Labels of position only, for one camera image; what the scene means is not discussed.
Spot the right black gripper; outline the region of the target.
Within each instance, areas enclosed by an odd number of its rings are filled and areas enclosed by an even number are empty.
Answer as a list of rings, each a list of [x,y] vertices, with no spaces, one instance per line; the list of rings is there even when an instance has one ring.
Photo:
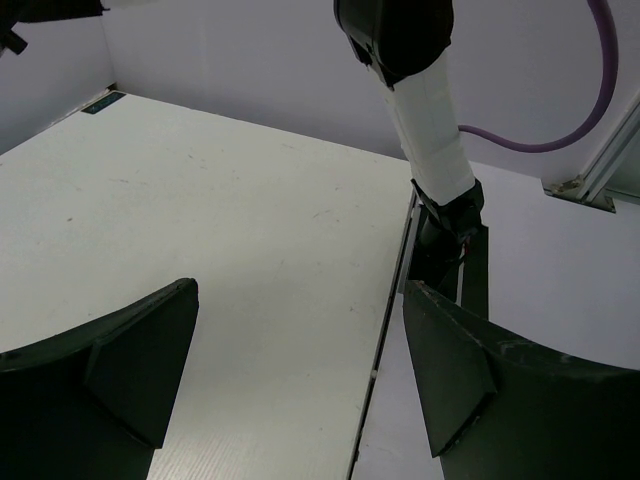
[[[28,42],[13,31],[18,23],[46,23],[99,17],[100,0],[1,0],[1,53],[20,55]]]

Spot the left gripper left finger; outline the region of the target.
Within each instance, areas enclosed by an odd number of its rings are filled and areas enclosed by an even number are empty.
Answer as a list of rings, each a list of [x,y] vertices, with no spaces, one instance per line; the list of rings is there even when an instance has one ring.
[[[1,355],[4,479],[144,479],[168,431],[198,316],[179,279]]]

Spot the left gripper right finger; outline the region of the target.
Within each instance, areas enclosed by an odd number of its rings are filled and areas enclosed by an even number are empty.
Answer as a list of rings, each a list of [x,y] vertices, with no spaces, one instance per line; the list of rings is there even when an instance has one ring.
[[[639,374],[559,352],[411,281],[403,317],[448,479],[635,479]]]

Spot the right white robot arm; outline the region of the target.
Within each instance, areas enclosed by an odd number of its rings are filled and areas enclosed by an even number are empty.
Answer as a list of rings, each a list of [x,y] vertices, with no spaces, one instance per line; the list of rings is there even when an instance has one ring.
[[[19,25],[106,19],[119,80],[165,100],[289,126],[321,121],[363,137],[339,101],[374,80],[428,217],[421,240],[459,247],[482,226],[482,187],[464,152],[447,53],[450,1],[5,1],[1,49]]]

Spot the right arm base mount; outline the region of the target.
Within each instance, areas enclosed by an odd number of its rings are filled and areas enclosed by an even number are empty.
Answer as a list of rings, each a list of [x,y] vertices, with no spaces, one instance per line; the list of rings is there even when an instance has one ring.
[[[406,242],[407,280],[422,281],[457,306],[489,318],[489,229],[484,198],[441,209],[415,195]]]

